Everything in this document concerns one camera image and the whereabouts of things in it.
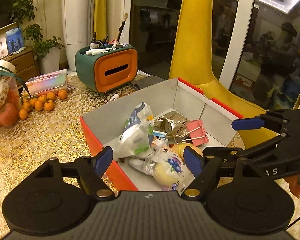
yellow chair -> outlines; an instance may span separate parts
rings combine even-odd
[[[212,0],[183,0],[169,78],[181,77],[215,97],[244,117],[264,114],[265,110],[228,91],[213,75],[211,68]],[[240,131],[249,148],[275,136],[260,130]]]

brass screw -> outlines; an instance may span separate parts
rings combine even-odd
[[[100,189],[97,191],[98,197],[110,197],[112,195],[112,191],[109,189]]]
[[[200,195],[200,191],[195,188],[185,190],[185,195],[188,197],[197,197]]]

white plant pot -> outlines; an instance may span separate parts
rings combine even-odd
[[[47,74],[59,70],[60,50],[58,48],[50,49],[49,53],[39,59],[39,69],[41,74]]]

brush handle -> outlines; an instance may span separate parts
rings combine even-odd
[[[118,36],[117,36],[117,41],[118,42],[119,42],[119,39],[121,37],[121,33],[122,33],[122,30],[123,30],[123,27],[124,27],[125,23],[126,23],[126,21],[122,21],[122,24],[121,24],[121,26],[119,28],[119,32],[118,32]]]

black cable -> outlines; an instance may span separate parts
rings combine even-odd
[[[299,220],[300,220],[300,217],[299,217],[298,219],[294,220],[294,221],[288,226],[287,230],[288,230],[290,227],[292,227],[295,223],[297,223]]]

